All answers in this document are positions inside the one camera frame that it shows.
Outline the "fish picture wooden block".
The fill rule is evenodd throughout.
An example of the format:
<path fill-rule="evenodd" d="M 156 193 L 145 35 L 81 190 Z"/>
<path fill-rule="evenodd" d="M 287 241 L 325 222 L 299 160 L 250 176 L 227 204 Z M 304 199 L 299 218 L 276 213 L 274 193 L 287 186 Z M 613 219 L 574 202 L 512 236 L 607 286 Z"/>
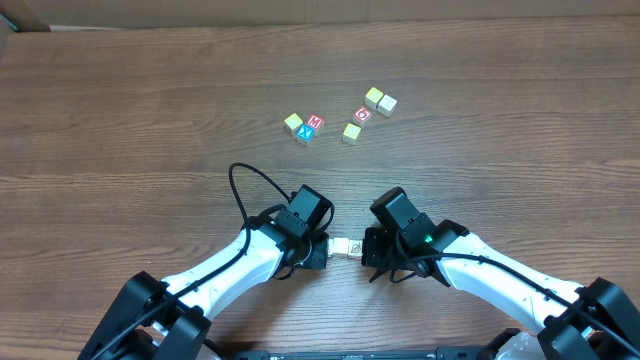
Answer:
<path fill-rule="evenodd" d="M 328 239 L 327 241 L 327 257 L 331 258 L 333 257 L 334 251 L 334 239 Z"/>

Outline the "leaf picture wooden block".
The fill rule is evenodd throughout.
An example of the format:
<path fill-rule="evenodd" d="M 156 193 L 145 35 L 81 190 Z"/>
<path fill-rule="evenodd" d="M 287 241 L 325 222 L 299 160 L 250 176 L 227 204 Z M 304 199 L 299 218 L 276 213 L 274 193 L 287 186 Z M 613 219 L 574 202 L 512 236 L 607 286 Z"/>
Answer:
<path fill-rule="evenodd" d="M 363 242 L 357 240 L 348 241 L 347 257 L 350 259 L 360 259 L 363 255 Z"/>

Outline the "yellow S wooden block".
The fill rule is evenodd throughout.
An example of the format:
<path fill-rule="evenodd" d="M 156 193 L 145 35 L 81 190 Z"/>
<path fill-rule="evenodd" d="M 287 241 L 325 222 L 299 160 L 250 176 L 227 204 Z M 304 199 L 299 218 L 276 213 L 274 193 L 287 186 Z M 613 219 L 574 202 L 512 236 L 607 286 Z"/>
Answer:
<path fill-rule="evenodd" d="M 332 254 L 336 256 L 347 256 L 350 252 L 348 238 L 334 238 L 332 240 Z"/>

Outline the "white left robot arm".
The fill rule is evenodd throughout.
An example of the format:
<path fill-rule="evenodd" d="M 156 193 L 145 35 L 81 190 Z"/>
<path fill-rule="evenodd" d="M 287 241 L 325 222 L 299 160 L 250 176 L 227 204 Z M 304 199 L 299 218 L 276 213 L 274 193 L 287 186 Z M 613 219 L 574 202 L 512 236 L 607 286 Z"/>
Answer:
<path fill-rule="evenodd" d="M 157 280 L 142 271 L 119 291 L 81 350 L 81 359 L 214 359 L 204 348 L 212 320 L 285 266 L 284 234 L 273 222 L 239 233 L 220 252 Z"/>

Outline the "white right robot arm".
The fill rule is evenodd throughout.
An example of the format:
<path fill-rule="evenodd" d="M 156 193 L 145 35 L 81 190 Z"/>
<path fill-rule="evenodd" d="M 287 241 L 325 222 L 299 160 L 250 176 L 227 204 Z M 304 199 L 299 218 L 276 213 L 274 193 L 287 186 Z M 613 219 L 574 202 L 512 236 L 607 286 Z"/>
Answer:
<path fill-rule="evenodd" d="M 362 263 L 375 276 L 405 270 L 490 303 L 526 328 L 504 332 L 489 359 L 636 359 L 639 310 L 616 284 L 584 286 L 538 272 L 491 248 L 466 227 L 414 221 L 366 229 Z"/>

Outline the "blue X wooden block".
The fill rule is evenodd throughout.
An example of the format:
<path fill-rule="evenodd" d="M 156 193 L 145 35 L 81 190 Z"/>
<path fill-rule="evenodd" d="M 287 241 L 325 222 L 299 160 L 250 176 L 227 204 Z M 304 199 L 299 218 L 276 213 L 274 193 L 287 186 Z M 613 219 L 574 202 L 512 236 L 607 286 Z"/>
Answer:
<path fill-rule="evenodd" d="M 302 124 L 296 132 L 296 140 L 306 146 L 310 145 L 315 136 L 315 129 L 307 124 Z"/>

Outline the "red M wooden block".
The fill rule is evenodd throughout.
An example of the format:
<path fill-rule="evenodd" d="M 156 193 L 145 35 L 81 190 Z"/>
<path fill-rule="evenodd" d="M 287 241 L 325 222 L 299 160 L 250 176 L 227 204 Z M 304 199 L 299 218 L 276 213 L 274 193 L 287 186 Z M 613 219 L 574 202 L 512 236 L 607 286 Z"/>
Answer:
<path fill-rule="evenodd" d="M 314 129 L 314 135 L 317 136 L 323 129 L 325 119 L 317 114 L 311 114 L 306 121 L 306 124 Z"/>

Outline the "yellow block beside M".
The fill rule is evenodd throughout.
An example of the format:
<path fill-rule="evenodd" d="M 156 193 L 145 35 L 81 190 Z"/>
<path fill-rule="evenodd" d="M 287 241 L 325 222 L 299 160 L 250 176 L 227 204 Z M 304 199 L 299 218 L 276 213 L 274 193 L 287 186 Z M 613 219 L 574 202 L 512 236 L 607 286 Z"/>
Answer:
<path fill-rule="evenodd" d="M 295 136 L 298 129 L 304 122 L 297 113 L 292 113 L 284 119 L 284 127 L 288 133 Z"/>

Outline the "red top wooden block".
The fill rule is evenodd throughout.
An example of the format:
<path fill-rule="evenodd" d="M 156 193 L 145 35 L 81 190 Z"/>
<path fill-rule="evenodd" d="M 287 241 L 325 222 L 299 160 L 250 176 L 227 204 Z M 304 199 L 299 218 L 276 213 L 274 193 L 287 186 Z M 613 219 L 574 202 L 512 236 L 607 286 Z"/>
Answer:
<path fill-rule="evenodd" d="M 364 128 L 369 123 L 372 116 L 373 114 L 369 108 L 367 108 L 366 106 L 360 106 L 358 109 L 355 110 L 353 114 L 352 122 L 355 125 L 361 128 Z"/>

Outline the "plain cream wooden block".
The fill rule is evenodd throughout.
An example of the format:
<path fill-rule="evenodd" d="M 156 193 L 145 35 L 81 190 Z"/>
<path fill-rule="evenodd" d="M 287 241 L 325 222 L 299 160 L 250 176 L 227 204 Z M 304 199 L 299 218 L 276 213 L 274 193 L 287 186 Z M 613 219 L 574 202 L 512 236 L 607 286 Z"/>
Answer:
<path fill-rule="evenodd" d="M 397 100 L 385 94 L 377 104 L 377 111 L 389 118 L 397 106 Z"/>

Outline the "yellow top wooden block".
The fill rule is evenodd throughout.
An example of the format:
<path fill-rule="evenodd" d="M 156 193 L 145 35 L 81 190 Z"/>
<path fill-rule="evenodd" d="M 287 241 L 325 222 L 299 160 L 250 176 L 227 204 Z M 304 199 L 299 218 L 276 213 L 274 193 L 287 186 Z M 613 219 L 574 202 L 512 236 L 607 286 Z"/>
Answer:
<path fill-rule="evenodd" d="M 384 97 L 384 93 L 376 87 L 371 87 L 365 94 L 364 103 L 369 108 L 376 110 L 378 103 Z"/>

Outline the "cardboard backdrop panel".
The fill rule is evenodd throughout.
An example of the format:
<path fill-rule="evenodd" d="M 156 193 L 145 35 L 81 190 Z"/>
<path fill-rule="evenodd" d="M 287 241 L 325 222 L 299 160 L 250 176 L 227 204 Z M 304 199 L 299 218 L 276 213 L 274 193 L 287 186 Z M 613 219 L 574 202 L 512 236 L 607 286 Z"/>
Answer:
<path fill-rule="evenodd" d="M 639 0 L 1 0 L 23 31 L 637 15 Z"/>

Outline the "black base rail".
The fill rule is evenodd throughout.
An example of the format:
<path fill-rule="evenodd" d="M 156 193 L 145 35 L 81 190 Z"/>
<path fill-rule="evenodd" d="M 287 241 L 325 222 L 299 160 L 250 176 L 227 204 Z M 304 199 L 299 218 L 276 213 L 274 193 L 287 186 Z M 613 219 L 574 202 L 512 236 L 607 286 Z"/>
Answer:
<path fill-rule="evenodd" d="M 489 360 L 496 351 L 486 346 L 440 346 L 435 350 L 269 352 L 247 350 L 225 352 L 206 342 L 198 359 L 226 360 Z"/>

